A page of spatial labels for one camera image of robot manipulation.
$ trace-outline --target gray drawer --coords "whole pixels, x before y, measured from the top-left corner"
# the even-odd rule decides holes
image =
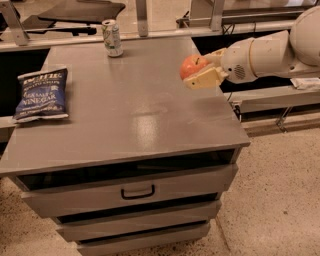
[[[36,190],[22,198],[40,217],[58,217],[223,192],[237,170],[234,164],[172,171]]]
[[[60,225],[57,232],[68,242],[115,236],[203,220],[208,221],[217,215],[220,206],[220,201],[212,201],[77,221]]]
[[[199,224],[181,227],[148,234],[139,234],[129,237],[109,239],[105,241],[92,242],[78,246],[78,251],[83,256],[102,256],[112,253],[120,253],[140,248],[194,240],[208,234],[210,224]]]

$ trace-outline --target blue chip bag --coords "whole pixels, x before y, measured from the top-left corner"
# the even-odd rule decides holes
[[[22,99],[13,116],[14,123],[68,117],[65,107],[66,67],[18,76]]]

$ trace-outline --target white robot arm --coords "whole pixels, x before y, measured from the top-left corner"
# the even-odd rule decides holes
[[[260,38],[238,41],[226,49],[204,55],[211,69],[185,79],[193,89],[219,86],[224,79],[235,84],[259,77],[310,78],[320,76],[320,6],[301,14],[291,28]],[[209,77],[210,72],[216,75]]]

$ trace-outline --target gray cabinet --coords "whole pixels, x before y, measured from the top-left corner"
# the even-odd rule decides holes
[[[121,58],[103,44],[51,49],[46,64],[69,70],[69,118],[17,126],[0,161],[0,177],[83,255],[206,236],[249,145],[219,88],[181,82],[190,38],[123,48]]]

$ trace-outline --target soda can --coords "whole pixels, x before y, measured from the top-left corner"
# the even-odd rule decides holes
[[[104,20],[101,25],[104,45],[110,57],[118,57],[123,54],[119,26],[115,20]]]

